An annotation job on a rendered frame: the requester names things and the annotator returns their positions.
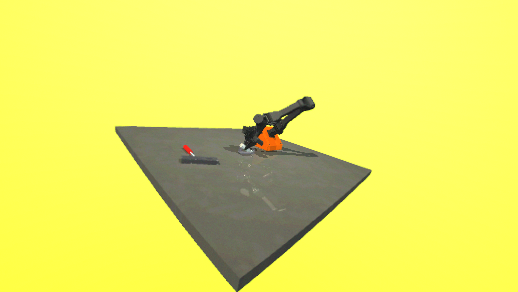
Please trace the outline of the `white cylindrical battery with green band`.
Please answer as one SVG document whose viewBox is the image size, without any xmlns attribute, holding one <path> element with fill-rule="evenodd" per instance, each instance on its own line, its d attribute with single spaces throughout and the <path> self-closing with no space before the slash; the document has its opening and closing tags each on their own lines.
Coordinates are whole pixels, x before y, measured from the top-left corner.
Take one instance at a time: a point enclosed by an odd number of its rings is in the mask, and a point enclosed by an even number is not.
<svg viewBox="0 0 518 292">
<path fill-rule="evenodd" d="M 244 144 L 240 144 L 240 147 L 241 147 L 242 149 L 244 149 L 246 146 L 245 146 Z M 244 149 L 244 150 L 245 150 L 245 149 Z M 248 148 L 248 149 L 247 149 L 247 150 L 245 150 L 245 151 L 249 152 L 249 151 L 250 151 L 250 149 Z"/>
</svg>

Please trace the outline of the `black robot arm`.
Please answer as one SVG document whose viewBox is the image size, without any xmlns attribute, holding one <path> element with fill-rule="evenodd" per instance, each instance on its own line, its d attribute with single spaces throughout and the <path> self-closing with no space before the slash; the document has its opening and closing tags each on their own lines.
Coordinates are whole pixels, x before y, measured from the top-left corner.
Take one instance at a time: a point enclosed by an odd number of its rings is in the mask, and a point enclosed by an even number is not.
<svg viewBox="0 0 518 292">
<path fill-rule="evenodd" d="M 262 115 L 255 114 L 253 121 L 262 130 L 264 130 L 267 125 L 273 126 L 270 130 L 267 129 L 267 132 L 269 137 L 275 138 L 276 134 L 281 135 L 284 132 L 284 129 L 287 127 L 288 123 L 290 123 L 304 111 L 309 111 L 314 108 L 315 103 L 312 98 L 303 96 L 301 99 L 296 100 L 294 103 L 282 108 L 279 111 L 274 110 L 272 112 L 263 113 Z M 256 127 L 253 127 L 254 126 L 248 127 L 243 125 L 242 131 L 254 135 Z"/>
</svg>

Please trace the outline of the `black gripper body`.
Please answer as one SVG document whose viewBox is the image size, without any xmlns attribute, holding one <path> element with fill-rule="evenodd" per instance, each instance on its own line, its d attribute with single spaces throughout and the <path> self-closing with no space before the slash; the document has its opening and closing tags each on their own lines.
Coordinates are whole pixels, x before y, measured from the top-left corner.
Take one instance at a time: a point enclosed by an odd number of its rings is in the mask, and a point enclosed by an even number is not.
<svg viewBox="0 0 518 292">
<path fill-rule="evenodd" d="M 251 133 L 248 133 L 248 132 L 244 132 L 242 131 L 243 134 L 245 134 L 245 136 L 247 136 L 248 138 L 252 138 L 251 140 L 254 141 L 256 144 L 258 143 L 260 146 L 262 146 L 264 144 L 264 142 L 259 139 L 258 137 L 260 136 L 260 134 L 263 134 L 263 130 L 258 127 L 257 125 L 255 125 L 254 127 L 256 127 L 256 130 L 255 130 L 255 133 L 254 135 L 252 135 Z M 253 127 L 253 128 L 254 128 Z"/>
</svg>

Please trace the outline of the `red-handled screwdriver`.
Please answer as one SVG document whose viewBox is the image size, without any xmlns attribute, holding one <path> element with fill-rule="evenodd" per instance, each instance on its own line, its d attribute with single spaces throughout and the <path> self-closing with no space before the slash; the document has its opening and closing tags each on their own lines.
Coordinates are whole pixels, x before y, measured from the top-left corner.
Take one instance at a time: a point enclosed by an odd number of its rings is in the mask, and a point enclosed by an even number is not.
<svg viewBox="0 0 518 292">
<path fill-rule="evenodd" d="M 184 146 L 183 146 L 183 148 L 186 150 L 186 152 L 187 152 L 188 154 L 192 154 L 192 153 L 193 153 L 193 151 L 192 151 L 192 150 L 191 150 L 187 145 L 184 145 Z M 193 154 L 192 154 L 192 155 L 193 155 Z M 194 156 L 194 155 L 193 155 L 193 156 Z"/>
</svg>

